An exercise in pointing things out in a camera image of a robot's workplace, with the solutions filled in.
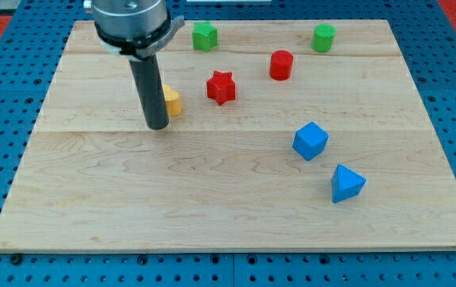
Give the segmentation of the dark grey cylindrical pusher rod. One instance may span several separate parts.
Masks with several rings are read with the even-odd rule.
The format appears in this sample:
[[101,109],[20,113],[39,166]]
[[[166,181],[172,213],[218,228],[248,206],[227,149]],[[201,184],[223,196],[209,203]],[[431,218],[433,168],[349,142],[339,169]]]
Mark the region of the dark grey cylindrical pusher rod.
[[131,61],[130,66],[147,126],[152,130],[164,129],[169,117],[157,56]]

